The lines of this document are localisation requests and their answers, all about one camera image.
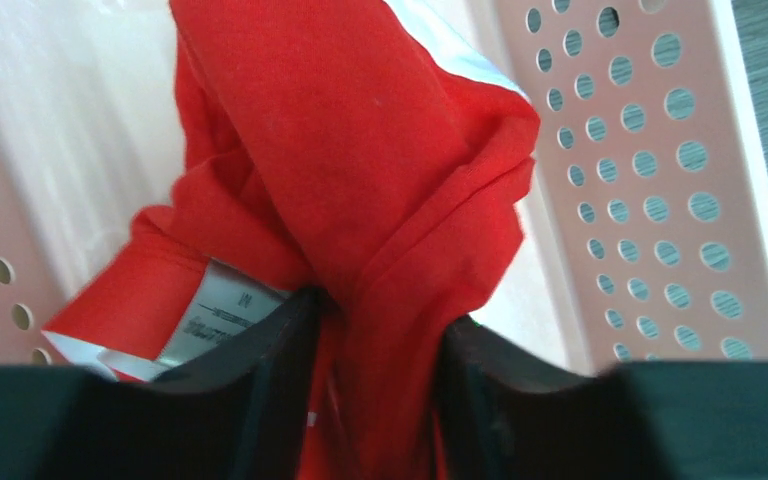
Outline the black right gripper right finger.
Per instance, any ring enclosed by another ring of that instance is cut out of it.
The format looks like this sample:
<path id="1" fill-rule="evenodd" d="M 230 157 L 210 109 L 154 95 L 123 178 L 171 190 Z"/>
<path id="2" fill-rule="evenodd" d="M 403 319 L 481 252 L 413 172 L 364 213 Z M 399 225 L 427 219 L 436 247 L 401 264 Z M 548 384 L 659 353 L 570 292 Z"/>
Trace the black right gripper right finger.
<path id="1" fill-rule="evenodd" d="M 768 361 L 556 367 L 469 317 L 435 399 L 453 479 L 768 479 Z"/>

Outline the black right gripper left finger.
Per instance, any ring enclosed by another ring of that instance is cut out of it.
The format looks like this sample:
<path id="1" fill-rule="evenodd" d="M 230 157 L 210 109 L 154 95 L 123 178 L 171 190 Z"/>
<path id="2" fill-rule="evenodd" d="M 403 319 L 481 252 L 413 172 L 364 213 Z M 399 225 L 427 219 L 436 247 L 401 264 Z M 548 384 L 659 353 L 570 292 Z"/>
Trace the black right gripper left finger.
<path id="1" fill-rule="evenodd" d="M 0 366 L 0 479 L 292 479 L 319 337 L 312 288 L 148 383 Z"/>

